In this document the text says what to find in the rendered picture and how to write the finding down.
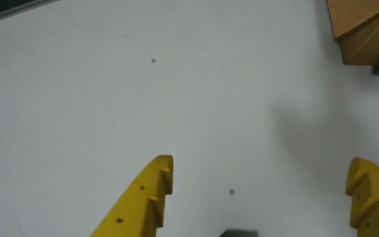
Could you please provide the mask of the brown cardboard box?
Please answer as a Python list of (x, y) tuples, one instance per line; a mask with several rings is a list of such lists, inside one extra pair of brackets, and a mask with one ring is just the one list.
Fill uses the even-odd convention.
[(328, 0), (328, 6), (343, 63), (379, 66), (379, 0)]

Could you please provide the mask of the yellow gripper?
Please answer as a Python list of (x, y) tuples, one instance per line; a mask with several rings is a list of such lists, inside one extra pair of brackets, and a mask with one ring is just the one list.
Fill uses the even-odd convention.
[[(164, 226), (166, 195), (173, 191), (172, 155), (153, 158), (130, 183), (90, 237), (156, 237)], [(379, 237), (379, 166), (355, 157), (345, 194), (352, 197), (350, 227), (357, 237)]]

